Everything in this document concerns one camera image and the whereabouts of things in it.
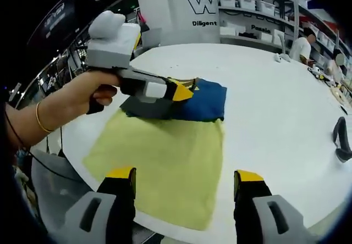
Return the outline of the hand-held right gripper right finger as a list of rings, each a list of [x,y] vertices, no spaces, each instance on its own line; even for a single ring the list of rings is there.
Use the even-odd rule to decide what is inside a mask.
[[[302,214],[256,173],[234,172],[234,203],[237,243],[318,243]]]

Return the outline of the person's left hand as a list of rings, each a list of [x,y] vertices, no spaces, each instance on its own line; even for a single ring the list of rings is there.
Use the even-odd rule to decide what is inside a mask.
[[[55,130],[86,114],[91,99],[103,106],[110,105],[118,86],[116,75],[102,71],[84,72],[42,101],[38,116],[44,127]]]

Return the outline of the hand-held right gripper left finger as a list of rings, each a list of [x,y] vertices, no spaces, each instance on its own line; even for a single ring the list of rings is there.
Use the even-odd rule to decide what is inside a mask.
[[[111,170],[65,214],[59,243],[132,243],[136,168]]]

